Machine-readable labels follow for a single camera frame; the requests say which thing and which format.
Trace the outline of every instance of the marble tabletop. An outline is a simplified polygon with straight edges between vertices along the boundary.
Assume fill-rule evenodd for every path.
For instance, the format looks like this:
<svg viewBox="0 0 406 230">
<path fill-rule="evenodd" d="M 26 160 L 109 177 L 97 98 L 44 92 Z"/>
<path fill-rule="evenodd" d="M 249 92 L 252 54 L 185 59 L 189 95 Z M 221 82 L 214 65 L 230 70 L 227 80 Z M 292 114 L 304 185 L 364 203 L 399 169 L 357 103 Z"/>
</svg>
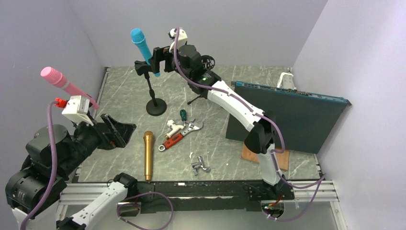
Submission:
<svg viewBox="0 0 406 230">
<path fill-rule="evenodd" d="M 216 66 L 213 71 L 229 85 L 231 81 L 245 81 L 276 86 L 287 68 Z M 80 182 L 104 182 L 121 172 L 145 180 L 143 135 L 147 130 L 155 136 L 153 181 L 261 179 L 259 164 L 241 159 L 242 142 L 225 138 L 229 116 L 226 110 L 203 98 L 187 105 L 196 94 L 176 72 L 161 71 L 160 77 L 151 75 L 150 80 L 156 97 L 168 105 L 161 116 L 146 112 L 145 105 L 150 100 L 147 82 L 136 74 L 134 67 L 108 68 L 96 120 L 101 121 L 100 115 L 108 113 L 119 122 L 135 123 L 137 128 L 125 148 L 94 151 L 82 164 Z M 158 151 L 169 132 L 167 120 L 181 124 L 181 109 L 187 111 L 188 118 L 204 122 L 203 128 L 191 132 L 170 149 Z M 191 163 L 197 161 L 197 156 L 203 157 L 210 172 L 193 174 Z M 317 179 L 317 169 L 314 154 L 291 151 L 289 170 L 284 174 L 289 179 Z"/>
</svg>

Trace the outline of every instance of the wrench with red handle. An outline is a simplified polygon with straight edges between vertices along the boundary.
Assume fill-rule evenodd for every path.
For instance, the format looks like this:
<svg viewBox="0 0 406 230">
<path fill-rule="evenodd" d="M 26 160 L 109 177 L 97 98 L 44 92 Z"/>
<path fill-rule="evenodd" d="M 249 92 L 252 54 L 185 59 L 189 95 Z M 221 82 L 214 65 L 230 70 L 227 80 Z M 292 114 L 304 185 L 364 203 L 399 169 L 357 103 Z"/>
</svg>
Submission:
<svg viewBox="0 0 406 230">
<path fill-rule="evenodd" d="M 178 143 L 180 140 L 182 140 L 182 138 L 184 136 L 186 136 L 187 134 L 189 134 L 190 132 L 197 131 L 197 130 L 203 128 L 203 122 L 200 125 L 196 124 L 194 122 L 188 122 L 188 121 L 186 121 L 186 123 L 189 124 L 187 129 L 181 133 L 174 135 L 173 137 L 169 138 L 168 140 L 166 140 L 162 145 L 160 145 L 158 147 L 159 151 L 165 151 L 165 150 L 169 149 L 170 147 L 172 147 L 176 143 Z"/>
</svg>

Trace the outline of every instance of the black round stand base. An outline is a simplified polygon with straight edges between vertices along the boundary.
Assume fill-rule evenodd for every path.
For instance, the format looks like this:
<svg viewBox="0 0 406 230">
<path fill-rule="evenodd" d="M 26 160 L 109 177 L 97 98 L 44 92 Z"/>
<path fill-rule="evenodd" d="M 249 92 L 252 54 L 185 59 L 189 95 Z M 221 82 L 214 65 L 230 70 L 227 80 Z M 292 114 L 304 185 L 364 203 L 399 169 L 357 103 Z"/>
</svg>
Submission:
<svg viewBox="0 0 406 230">
<path fill-rule="evenodd" d="M 151 116 L 162 115 L 166 111 L 166 102 L 160 98 L 156 98 L 157 106 L 154 106 L 152 99 L 147 103 L 147 113 Z"/>
</svg>

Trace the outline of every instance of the wooden block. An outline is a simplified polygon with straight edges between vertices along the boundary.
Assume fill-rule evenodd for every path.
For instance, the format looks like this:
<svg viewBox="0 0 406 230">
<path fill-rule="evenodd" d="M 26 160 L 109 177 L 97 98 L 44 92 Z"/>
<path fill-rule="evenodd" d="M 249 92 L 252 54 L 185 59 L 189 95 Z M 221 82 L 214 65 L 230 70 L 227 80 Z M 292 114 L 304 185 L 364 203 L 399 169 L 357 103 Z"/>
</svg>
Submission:
<svg viewBox="0 0 406 230">
<path fill-rule="evenodd" d="M 243 146 L 242 146 L 241 159 L 245 159 L 248 161 L 253 161 L 253 162 L 258 163 L 257 155 L 255 153 L 251 152 L 245 146 L 245 144 L 243 144 Z M 288 170 L 289 169 L 289 150 L 285 149 L 285 152 L 277 153 L 276 160 L 278 161 L 279 168 L 281 168 L 283 170 Z"/>
</svg>

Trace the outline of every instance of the white wall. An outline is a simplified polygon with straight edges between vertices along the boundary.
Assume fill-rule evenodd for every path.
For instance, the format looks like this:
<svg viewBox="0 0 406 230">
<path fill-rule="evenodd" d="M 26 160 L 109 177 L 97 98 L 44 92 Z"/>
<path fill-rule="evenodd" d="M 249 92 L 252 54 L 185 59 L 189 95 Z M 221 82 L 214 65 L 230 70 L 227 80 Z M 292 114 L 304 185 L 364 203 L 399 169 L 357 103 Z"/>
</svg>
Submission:
<svg viewBox="0 0 406 230">
<path fill-rule="evenodd" d="M 2 1 L 0 18 L 0 229 L 16 230 L 4 188 L 28 155 L 25 144 L 46 126 L 48 103 L 69 97 L 41 78 L 42 68 L 55 67 L 96 98 L 104 73 L 65 0 Z M 71 127 L 60 113 L 53 109 L 54 124 Z"/>
<path fill-rule="evenodd" d="M 319 153 L 350 230 L 406 226 L 406 3 L 329 0 L 294 67 L 298 89 L 348 98 Z"/>
<path fill-rule="evenodd" d="M 130 31 L 150 49 L 171 44 L 181 26 L 201 54 L 218 64 L 292 66 L 327 0 L 68 0 L 105 66 L 143 60 Z"/>
</svg>

